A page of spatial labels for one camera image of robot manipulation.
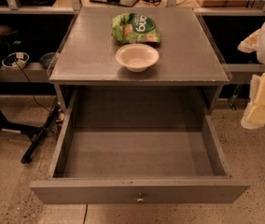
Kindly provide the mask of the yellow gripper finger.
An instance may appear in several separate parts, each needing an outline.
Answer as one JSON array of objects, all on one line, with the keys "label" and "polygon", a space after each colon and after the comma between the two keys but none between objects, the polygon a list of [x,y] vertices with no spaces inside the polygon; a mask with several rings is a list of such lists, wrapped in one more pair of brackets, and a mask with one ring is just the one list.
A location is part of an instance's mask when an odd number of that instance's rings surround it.
[{"label": "yellow gripper finger", "polygon": [[246,129],[254,130],[265,125],[265,73],[261,76],[252,76],[249,99],[241,125]]},{"label": "yellow gripper finger", "polygon": [[258,50],[258,37],[260,30],[257,29],[238,45],[238,50],[244,53],[252,53]]}]

